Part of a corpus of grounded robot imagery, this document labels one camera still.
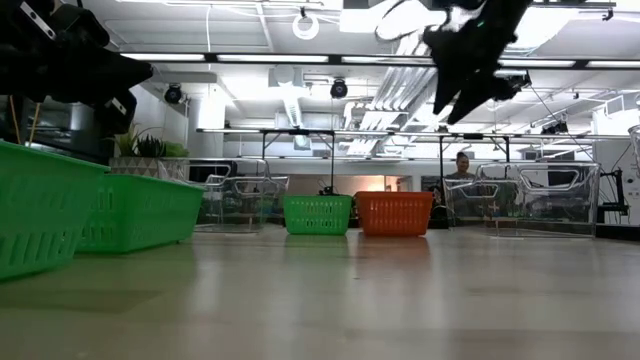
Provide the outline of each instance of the security camera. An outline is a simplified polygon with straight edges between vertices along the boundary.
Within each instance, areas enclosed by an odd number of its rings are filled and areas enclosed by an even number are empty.
[[[342,99],[347,96],[349,92],[349,88],[347,84],[344,82],[344,79],[335,79],[333,80],[333,85],[331,86],[331,97],[334,99]]]
[[[186,100],[186,96],[180,88],[180,84],[169,85],[169,89],[164,93],[164,100],[173,105],[182,104]]]

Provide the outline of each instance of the potted plant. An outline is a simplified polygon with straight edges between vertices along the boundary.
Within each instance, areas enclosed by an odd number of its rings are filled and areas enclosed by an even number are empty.
[[[189,152],[180,144],[164,142],[149,134],[143,138],[142,135],[145,132],[154,128],[137,131],[136,126],[137,124],[132,124],[126,134],[110,139],[120,152],[120,157],[112,158],[109,161],[111,173],[173,178],[174,170],[172,168],[181,167],[172,164],[163,172],[161,169],[167,166],[163,166],[160,159],[163,157],[187,157]]]

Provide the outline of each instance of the plastic basket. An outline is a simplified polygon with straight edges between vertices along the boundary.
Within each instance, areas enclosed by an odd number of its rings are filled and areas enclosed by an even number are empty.
[[[499,237],[593,238],[595,163],[492,163],[474,180],[444,181],[449,224]]]
[[[69,263],[109,168],[0,142],[0,279]]]
[[[638,165],[637,174],[640,177],[640,125],[629,129],[629,135],[631,136],[631,144],[633,144],[633,150],[636,155],[636,164]]]
[[[271,177],[264,160],[164,159],[160,165],[161,170],[173,169],[172,179],[187,180],[195,172],[197,175],[191,179],[205,188],[196,232],[256,233],[270,219],[282,222],[282,197],[289,178]]]
[[[367,236],[421,236],[427,233],[433,193],[359,192],[360,225]]]
[[[351,196],[285,196],[284,218],[292,235],[344,235]]]
[[[187,239],[202,192],[148,177],[106,175],[77,251],[127,253]]]

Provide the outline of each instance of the ceiling light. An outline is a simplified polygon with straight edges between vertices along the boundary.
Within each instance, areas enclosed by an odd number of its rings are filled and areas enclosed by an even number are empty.
[[[382,65],[416,65],[434,66],[433,59],[420,56],[343,56],[345,64],[382,64]]]
[[[224,134],[258,134],[256,129],[197,129],[197,132],[224,133]]]
[[[615,69],[632,69],[640,68],[640,61],[590,61],[588,68],[615,68]]]
[[[311,26],[306,30],[302,30],[300,28],[300,21],[302,21],[303,19],[311,20]],[[320,24],[318,23],[318,18],[315,17],[313,14],[308,14],[308,15],[304,14],[304,16],[302,16],[302,14],[298,14],[298,16],[296,16],[296,18],[293,19],[293,24],[291,24],[291,29],[293,30],[293,34],[298,39],[312,40],[320,32]]]
[[[367,160],[366,157],[362,156],[336,156],[334,160],[344,160],[344,161],[354,161],[354,160]]]
[[[283,156],[284,159],[291,160],[322,160],[324,159],[322,156]]]
[[[396,135],[402,135],[402,136],[418,136],[418,137],[438,137],[438,136],[440,136],[440,134],[434,134],[434,133],[421,133],[421,132],[402,132],[402,133],[397,133]]]
[[[240,155],[239,156],[242,159],[258,159],[258,160],[262,160],[262,159],[280,159],[280,157],[278,156],[265,156],[264,158],[260,155]]]
[[[336,135],[371,135],[371,136],[387,136],[393,134],[391,131],[336,131]]]
[[[527,75],[527,70],[520,69],[507,69],[507,70],[498,70],[494,73],[495,76],[505,77],[505,76],[525,76]]]
[[[570,68],[576,64],[574,60],[544,60],[544,59],[502,59],[499,63],[510,68]]]
[[[218,55],[218,62],[246,62],[246,63],[304,63],[322,64],[328,63],[329,57],[324,55],[254,55],[254,54],[224,54]]]
[[[179,61],[200,62],[204,61],[204,54],[169,54],[169,53],[120,53],[124,57],[140,61]]]
[[[266,0],[266,1],[254,1],[254,0],[116,0],[117,2],[124,3],[147,3],[147,4],[164,4],[167,6],[208,6],[208,5],[235,5],[235,6],[255,6],[261,4],[265,7],[291,7],[304,5],[308,8],[326,8],[325,4],[320,1],[306,1],[306,0]]]

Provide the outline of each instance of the person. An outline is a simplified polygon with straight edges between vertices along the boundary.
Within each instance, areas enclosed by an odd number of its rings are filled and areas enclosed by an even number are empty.
[[[475,179],[475,175],[469,173],[469,157],[463,153],[459,152],[456,155],[456,166],[458,170],[453,174],[449,174],[446,176],[447,179],[453,180],[473,180]]]

